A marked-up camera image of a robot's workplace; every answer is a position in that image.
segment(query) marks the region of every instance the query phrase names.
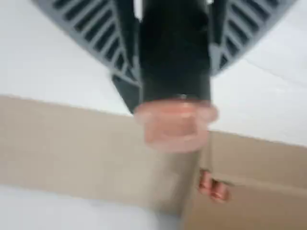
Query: brown cardboard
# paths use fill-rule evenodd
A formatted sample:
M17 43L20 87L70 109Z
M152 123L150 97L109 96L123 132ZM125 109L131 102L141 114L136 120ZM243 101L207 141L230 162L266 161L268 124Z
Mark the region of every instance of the brown cardboard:
M233 185L232 198L221 205L200 195L196 169L183 229L307 229L306 148L218 132L212 139L213 176Z
M0 183L180 213L198 155L142 138L131 117L0 96Z
M306 148L212 132L197 164L147 148L130 117L4 96L0 108L1 184L171 213L191 190L184 230L307 229ZM198 194L199 168L233 184L229 204Z

